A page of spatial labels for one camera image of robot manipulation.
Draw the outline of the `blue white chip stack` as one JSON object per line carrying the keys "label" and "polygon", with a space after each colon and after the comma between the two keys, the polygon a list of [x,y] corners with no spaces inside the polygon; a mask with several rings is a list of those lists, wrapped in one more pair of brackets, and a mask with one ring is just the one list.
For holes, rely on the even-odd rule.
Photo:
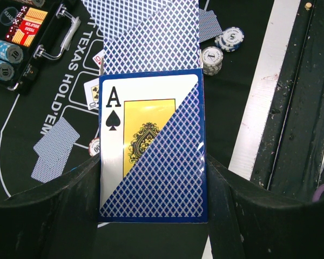
{"label": "blue white chip stack", "polygon": [[243,43],[245,34],[239,27],[225,29],[220,35],[216,36],[214,42],[216,47],[226,52],[234,52]]}

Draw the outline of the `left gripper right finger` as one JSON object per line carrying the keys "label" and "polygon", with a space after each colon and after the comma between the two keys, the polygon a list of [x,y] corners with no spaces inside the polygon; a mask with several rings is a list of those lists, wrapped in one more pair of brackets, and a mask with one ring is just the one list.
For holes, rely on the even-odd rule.
{"label": "left gripper right finger", "polygon": [[302,202],[272,193],[206,159],[214,258],[324,258],[324,195]]}

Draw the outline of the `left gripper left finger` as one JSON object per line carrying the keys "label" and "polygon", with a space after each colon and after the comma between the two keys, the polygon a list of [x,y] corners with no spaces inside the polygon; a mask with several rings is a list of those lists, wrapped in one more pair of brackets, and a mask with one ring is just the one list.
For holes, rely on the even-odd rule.
{"label": "left gripper left finger", "polygon": [[100,157],[0,201],[0,258],[91,258]]}

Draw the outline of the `ten of clubs card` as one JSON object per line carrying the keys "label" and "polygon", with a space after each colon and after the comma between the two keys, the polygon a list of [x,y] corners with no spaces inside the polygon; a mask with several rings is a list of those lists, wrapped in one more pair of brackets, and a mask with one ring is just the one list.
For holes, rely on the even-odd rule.
{"label": "ten of clubs card", "polygon": [[98,108],[99,78],[84,83],[84,92],[88,110]]}

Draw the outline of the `red white chip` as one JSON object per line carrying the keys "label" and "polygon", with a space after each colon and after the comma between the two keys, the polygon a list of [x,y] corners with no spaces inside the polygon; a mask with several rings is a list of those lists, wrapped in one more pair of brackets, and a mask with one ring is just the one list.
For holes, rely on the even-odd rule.
{"label": "red white chip", "polygon": [[91,140],[91,142],[89,143],[88,151],[90,156],[95,156],[96,154],[99,153],[100,151],[99,138],[94,138],[93,140]]}

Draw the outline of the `grey white chip stack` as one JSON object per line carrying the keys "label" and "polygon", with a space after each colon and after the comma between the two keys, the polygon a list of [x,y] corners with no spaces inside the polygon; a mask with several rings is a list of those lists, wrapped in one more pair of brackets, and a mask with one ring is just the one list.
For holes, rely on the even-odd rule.
{"label": "grey white chip stack", "polygon": [[223,58],[223,52],[215,46],[210,46],[202,50],[201,60],[204,74],[213,76],[219,73],[222,68]]}

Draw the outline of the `card lifted from deck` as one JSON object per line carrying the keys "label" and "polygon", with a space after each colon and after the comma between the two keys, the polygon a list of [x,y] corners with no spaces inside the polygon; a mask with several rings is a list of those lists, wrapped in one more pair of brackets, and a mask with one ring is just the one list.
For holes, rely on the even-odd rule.
{"label": "card lifted from deck", "polygon": [[109,42],[159,12],[170,1],[164,0],[84,0],[90,16]]}

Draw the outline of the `ten of hearts card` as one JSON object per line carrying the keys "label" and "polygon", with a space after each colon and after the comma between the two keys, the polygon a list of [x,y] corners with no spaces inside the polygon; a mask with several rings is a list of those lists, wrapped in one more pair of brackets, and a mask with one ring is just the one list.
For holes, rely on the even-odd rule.
{"label": "ten of hearts card", "polygon": [[97,54],[95,54],[92,57],[93,61],[98,65],[98,67],[101,66],[103,56],[104,56],[104,50],[100,50]]}

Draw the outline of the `blue backed card deck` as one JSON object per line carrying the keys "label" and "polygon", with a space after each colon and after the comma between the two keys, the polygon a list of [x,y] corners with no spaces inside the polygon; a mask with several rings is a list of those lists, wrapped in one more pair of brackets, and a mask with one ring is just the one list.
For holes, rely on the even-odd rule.
{"label": "blue backed card deck", "polygon": [[104,43],[105,75],[200,68],[199,2],[171,1]]}

